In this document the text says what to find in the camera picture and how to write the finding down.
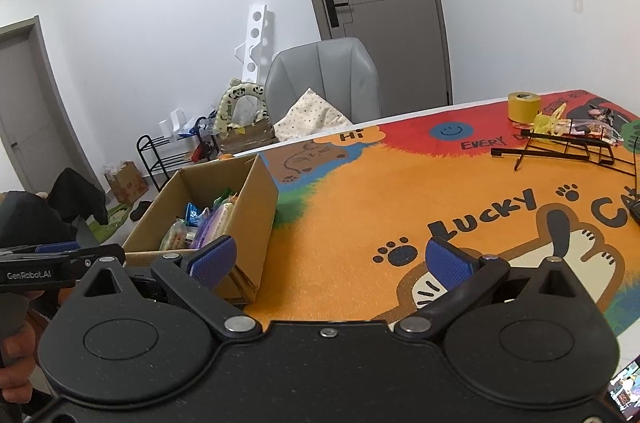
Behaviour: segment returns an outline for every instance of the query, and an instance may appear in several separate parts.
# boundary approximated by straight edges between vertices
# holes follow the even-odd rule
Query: white cushion
[[[287,141],[351,125],[344,114],[308,89],[273,130],[279,141]]]

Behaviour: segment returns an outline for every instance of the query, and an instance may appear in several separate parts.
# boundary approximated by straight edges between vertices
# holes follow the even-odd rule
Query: roll of tape
[[[542,98],[532,92],[512,92],[509,96],[509,119],[516,123],[533,123]]]

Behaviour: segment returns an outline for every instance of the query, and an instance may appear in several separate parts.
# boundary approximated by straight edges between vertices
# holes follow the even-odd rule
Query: gray leather chair
[[[308,88],[353,123],[382,117],[378,72],[357,38],[324,40],[279,53],[264,86],[271,123],[280,121]]]

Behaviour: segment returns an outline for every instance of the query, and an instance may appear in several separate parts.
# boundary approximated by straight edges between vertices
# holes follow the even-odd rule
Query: black door handle
[[[331,24],[332,28],[340,27],[340,22],[338,22],[338,13],[335,11],[336,8],[343,8],[349,5],[348,2],[338,2],[337,4],[334,0],[324,0],[326,4],[326,12],[329,15],[329,24]]]

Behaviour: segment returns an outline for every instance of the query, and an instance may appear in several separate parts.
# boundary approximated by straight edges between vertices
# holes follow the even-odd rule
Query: smartphone
[[[609,395],[627,421],[640,421],[640,356],[616,374]]]

